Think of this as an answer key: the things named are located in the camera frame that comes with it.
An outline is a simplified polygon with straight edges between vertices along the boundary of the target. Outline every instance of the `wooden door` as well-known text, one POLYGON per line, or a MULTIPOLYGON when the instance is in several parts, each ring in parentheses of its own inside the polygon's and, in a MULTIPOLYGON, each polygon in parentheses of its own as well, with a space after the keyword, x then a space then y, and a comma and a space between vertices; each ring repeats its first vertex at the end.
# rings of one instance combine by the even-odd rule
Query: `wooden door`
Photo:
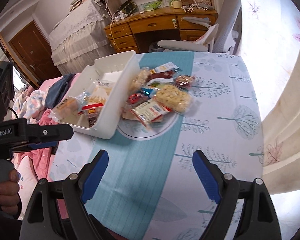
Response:
POLYGON ((50 45, 33 21, 14 36, 9 44, 39 82, 61 76, 53 64, 50 45))

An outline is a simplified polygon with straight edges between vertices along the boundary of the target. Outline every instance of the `hand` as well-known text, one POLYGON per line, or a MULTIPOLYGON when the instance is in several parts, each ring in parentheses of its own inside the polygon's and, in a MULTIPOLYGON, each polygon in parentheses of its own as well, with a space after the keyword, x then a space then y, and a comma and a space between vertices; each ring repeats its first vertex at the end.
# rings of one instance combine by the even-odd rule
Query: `hand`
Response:
POLYGON ((17 204, 20 198, 17 193, 19 192, 20 177, 20 173, 13 169, 9 173, 10 180, 0 183, 0 205, 2 205, 2 211, 9 215, 18 213, 17 204))

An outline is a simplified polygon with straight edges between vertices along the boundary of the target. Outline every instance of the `mug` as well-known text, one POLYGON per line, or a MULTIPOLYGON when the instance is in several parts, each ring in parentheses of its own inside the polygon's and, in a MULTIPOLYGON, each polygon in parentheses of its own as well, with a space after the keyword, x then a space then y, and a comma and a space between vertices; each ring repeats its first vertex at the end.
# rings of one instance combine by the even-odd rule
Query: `mug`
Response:
POLYGON ((182 2, 181 1, 173 1, 171 3, 172 7, 175 9, 181 8, 182 7, 182 2))

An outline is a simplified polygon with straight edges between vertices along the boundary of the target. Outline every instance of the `snack package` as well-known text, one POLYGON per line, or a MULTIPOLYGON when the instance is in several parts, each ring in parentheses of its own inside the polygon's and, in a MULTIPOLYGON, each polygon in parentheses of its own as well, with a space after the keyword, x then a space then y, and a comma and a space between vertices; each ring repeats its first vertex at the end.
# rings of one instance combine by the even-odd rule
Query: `snack package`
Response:
POLYGON ((91 92, 91 95, 88 99, 88 105, 93 104, 105 104, 109 98, 112 88, 114 87, 114 83, 105 80, 96 80, 91 84, 88 89, 91 92))
POLYGON ((151 69, 149 74, 161 73, 161 72, 166 72, 166 71, 175 70, 175 69, 180 69, 180 68, 177 67, 176 65, 174 65, 172 62, 168 62, 159 67, 151 69))
POLYGON ((179 114, 184 114, 192 102, 189 93, 171 84, 162 84, 157 88, 153 99, 179 114))
POLYGON ((82 107, 88 104, 90 93, 87 90, 84 90, 80 95, 76 97, 78 102, 78 115, 83 114, 82 107))
POLYGON ((103 106, 103 103, 98 103, 93 105, 87 105, 82 108, 82 111, 84 111, 88 119, 89 128, 96 123, 103 106))
POLYGON ((145 102, 149 99, 150 99, 149 96, 146 96, 141 93, 132 94, 131 96, 129 96, 129 98, 126 102, 126 108, 127 109, 135 108, 136 106, 142 104, 143 102, 145 102))
POLYGON ((139 74, 131 82, 130 89, 129 89, 130 93, 133 94, 137 92, 140 88, 144 87, 146 85, 146 80, 149 75, 150 75, 149 68, 148 67, 142 68, 139 74))
POLYGON ((149 128, 151 122, 171 112, 171 109, 150 99, 136 108, 131 109, 130 112, 133 113, 145 127, 149 128))
MULTIPOLYGON (((138 121, 139 122, 139 119, 133 113, 131 113, 127 109, 123 110, 123 112, 122 112, 122 118, 123 119, 127 119, 127 120, 133 120, 133 121, 138 121)), ((160 116, 157 119, 155 119, 153 122, 162 122, 162 120, 163 120, 163 116, 160 116)))
POLYGON ((49 117, 56 122, 62 122, 70 115, 77 115, 78 107, 76 98, 67 97, 51 110, 49 117))
POLYGON ((150 97, 150 95, 153 93, 153 89, 152 88, 140 88, 138 93, 141 93, 141 94, 144 94, 147 97, 150 97))
POLYGON ((195 76, 181 75, 178 76, 174 84, 179 88, 190 88, 195 80, 195 76))
POLYGON ((147 86, 150 86, 155 83, 173 82, 174 74, 175 74, 175 72, 173 70, 151 74, 148 76, 147 86))

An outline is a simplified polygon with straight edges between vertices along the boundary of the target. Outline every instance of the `cabinet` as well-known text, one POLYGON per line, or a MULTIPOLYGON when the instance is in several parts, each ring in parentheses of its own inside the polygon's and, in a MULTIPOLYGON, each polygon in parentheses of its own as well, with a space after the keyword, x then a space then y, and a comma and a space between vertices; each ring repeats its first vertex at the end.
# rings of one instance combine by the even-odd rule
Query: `cabinet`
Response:
POLYGON ((164 7, 143 14, 137 12, 112 24, 111 29, 108 25, 105 32, 116 52, 135 50, 145 53, 153 41, 195 41, 205 34, 206 27, 187 22, 183 19, 185 16, 208 17, 211 25, 217 20, 215 10, 195 9, 192 13, 185 13, 181 8, 164 7))

